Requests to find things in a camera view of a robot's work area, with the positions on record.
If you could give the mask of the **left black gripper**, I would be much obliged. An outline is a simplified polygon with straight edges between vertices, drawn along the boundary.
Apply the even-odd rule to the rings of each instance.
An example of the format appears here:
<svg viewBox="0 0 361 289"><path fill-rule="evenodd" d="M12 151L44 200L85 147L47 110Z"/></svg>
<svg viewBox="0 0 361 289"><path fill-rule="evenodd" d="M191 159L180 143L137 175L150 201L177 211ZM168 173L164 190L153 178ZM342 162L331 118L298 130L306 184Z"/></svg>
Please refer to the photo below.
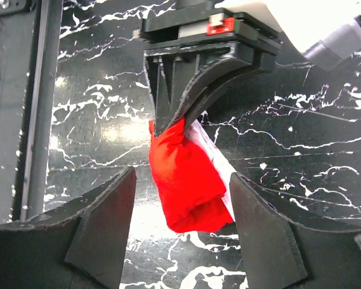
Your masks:
<svg viewBox="0 0 361 289"><path fill-rule="evenodd" d="M281 31L265 1L176 1L174 10L143 19L132 36L149 44L144 70L154 136L182 117L191 125L229 82L272 71ZM197 52L156 49L223 42L229 51L200 68Z"/></svg>

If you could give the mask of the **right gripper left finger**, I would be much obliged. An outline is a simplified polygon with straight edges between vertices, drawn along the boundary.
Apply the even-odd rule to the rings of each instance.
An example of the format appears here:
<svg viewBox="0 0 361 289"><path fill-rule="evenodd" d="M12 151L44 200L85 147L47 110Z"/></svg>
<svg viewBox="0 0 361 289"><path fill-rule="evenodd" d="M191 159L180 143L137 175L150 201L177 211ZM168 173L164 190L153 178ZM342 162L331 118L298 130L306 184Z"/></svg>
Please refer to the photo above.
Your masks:
<svg viewBox="0 0 361 289"><path fill-rule="evenodd" d="M0 225L0 288L118 288L136 173L31 219Z"/></svg>

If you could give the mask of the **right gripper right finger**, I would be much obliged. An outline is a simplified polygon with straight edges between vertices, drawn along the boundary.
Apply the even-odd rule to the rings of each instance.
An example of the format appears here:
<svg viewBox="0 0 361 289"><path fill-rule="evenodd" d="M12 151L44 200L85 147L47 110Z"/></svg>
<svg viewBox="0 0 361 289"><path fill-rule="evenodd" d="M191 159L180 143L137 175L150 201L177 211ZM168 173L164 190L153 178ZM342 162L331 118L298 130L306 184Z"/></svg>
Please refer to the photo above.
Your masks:
<svg viewBox="0 0 361 289"><path fill-rule="evenodd" d="M250 288L361 288L361 226L303 210L239 173L229 187Z"/></svg>

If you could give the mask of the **red underwear white trim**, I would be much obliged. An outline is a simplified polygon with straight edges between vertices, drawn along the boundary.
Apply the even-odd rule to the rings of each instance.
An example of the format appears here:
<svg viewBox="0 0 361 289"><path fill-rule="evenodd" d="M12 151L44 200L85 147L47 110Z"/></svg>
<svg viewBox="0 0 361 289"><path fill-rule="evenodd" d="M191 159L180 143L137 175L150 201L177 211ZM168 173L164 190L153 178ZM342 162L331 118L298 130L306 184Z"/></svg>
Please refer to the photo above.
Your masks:
<svg viewBox="0 0 361 289"><path fill-rule="evenodd" d="M149 163L167 226L174 232L216 232L233 223L231 174L214 161L216 148L199 123L185 119L151 136Z"/></svg>

